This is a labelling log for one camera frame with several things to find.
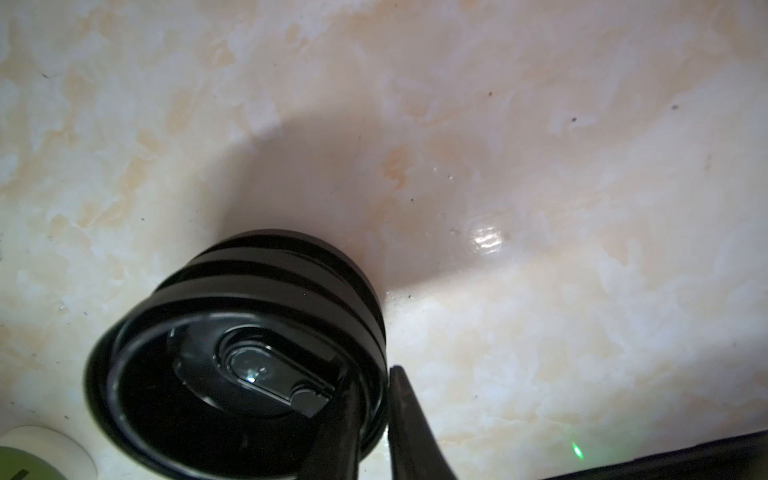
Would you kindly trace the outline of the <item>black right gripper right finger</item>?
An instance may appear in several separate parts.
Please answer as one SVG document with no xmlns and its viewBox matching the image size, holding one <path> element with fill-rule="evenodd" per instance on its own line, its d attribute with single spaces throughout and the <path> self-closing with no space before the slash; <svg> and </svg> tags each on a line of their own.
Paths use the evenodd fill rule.
<svg viewBox="0 0 768 480">
<path fill-rule="evenodd" d="M 388 445 L 395 480 L 456 480 L 409 381 L 396 365 L 389 374 Z"/>
</svg>

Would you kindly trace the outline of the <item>green paper coffee cup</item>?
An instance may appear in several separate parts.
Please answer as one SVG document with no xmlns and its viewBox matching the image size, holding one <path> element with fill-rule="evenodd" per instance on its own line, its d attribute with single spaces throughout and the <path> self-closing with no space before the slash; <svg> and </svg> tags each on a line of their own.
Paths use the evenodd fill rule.
<svg viewBox="0 0 768 480">
<path fill-rule="evenodd" d="M 86 450 L 62 433 L 38 426 L 16 427 L 1 436 L 1 480 L 96 480 Z"/>
</svg>

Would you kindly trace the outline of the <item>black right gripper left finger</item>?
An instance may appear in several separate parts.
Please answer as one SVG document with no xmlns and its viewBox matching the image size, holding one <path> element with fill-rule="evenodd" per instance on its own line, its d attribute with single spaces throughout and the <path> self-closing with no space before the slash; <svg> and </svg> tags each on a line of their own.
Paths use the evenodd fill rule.
<svg viewBox="0 0 768 480">
<path fill-rule="evenodd" d="M 351 374 L 325 408 L 326 417 L 302 463 L 299 480 L 355 480 L 360 462 L 360 435 L 365 418 L 361 388 Z"/>
</svg>

